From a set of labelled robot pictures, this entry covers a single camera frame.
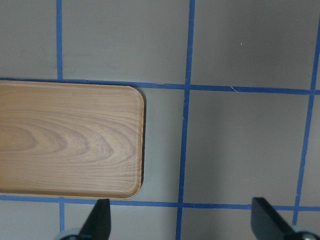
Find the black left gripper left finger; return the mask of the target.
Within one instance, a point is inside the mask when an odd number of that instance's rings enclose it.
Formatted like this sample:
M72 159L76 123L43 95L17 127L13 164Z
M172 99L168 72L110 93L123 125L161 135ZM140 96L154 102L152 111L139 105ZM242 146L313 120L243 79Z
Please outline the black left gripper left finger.
M99 199L80 229L78 236L80 240L108 240L110 234L110 200Z

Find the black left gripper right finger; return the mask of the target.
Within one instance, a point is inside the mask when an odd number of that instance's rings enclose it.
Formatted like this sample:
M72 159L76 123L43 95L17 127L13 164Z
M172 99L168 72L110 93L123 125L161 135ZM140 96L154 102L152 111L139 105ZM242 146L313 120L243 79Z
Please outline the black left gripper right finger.
M263 197L251 200L251 230L257 240L289 240L296 234Z

